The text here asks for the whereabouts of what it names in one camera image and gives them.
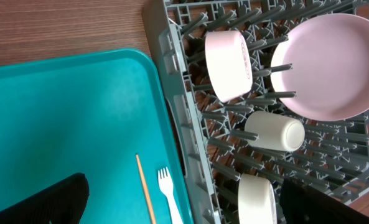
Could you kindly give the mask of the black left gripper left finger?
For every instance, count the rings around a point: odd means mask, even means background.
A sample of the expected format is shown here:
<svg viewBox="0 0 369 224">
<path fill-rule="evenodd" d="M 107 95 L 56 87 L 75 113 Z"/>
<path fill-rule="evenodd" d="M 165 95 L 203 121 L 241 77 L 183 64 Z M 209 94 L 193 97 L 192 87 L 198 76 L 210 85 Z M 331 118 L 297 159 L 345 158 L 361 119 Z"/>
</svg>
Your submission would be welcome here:
<svg viewBox="0 0 369 224">
<path fill-rule="evenodd" d="M 83 173 L 73 174 L 0 211 L 0 224 L 79 223 L 90 196 Z"/>
</svg>

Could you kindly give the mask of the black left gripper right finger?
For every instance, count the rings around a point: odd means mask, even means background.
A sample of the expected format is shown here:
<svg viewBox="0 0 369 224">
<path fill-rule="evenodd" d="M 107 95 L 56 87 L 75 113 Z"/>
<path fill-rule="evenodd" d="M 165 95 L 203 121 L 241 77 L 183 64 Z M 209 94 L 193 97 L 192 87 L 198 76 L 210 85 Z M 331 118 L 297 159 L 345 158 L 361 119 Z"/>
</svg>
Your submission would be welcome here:
<svg viewBox="0 0 369 224">
<path fill-rule="evenodd" d="M 369 217 L 293 177 L 285 178 L 279 204 L 291 224 L 369 224 Z"/>
</svg>

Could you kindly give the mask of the pink plate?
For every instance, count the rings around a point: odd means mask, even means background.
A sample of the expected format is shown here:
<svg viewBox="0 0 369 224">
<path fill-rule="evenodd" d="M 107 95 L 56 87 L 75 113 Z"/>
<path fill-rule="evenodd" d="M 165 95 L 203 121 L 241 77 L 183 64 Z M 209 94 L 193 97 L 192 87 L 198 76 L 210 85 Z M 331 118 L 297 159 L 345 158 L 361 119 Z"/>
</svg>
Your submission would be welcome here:
<svg viewBox="0 0 369 224">
<path fill-rule="evenodd" d="M 369 109 L 369 20 L 351 14 L 326 14 L 288 33 L 274 51 L 271 66 L 275 92 L 291 111 L 318 121 L 338 121 Z"/>
</svg>

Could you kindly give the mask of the pale green cup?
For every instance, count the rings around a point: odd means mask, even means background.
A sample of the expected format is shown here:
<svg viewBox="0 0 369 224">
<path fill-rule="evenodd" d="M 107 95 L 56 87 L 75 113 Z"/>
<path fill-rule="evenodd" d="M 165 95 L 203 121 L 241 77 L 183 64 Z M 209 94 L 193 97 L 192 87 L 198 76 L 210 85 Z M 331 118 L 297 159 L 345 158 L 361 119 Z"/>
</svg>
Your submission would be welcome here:
<svg viewBox="0 0 369 224">
<path fill-rule="evenodd" d="M 274 151 L 294 152 L 305 138 L 304 126 L 298 119 L 265 111 L 250 114 L 245 131 L 258 135 L 257 140 L 248 140 L 251 146 Z"/>
</svg>

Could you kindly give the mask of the pink bowl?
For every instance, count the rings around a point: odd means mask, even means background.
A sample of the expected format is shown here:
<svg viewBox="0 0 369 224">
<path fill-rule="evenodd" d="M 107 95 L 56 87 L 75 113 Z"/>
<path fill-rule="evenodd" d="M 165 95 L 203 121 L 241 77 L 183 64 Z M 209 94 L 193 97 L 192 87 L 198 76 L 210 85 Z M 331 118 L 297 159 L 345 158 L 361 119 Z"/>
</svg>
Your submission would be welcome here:
<svg viewBox="0 0 369 224">
<path fill-rule="evenodd" d="M 250 55 L 241 32 L 209 32 L 205 38 L 205 59 L 213 90 L 221 102 L 226 103 L 251 90 Z"/>
</svg>

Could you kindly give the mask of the pale green bowl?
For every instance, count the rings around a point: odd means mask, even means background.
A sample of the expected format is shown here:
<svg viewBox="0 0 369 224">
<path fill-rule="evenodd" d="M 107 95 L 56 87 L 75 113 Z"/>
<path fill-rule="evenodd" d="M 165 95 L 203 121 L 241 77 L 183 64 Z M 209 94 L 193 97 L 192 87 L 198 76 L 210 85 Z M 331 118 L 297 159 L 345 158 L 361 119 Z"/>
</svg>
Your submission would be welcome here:
<svg viewBox="0 0 369 224">
<path fill-rule="evenodd" d="M 242 174 L 238 186 L 240 224 L 277 224 L 276 201 L 268 179 Z"/>
</svg>

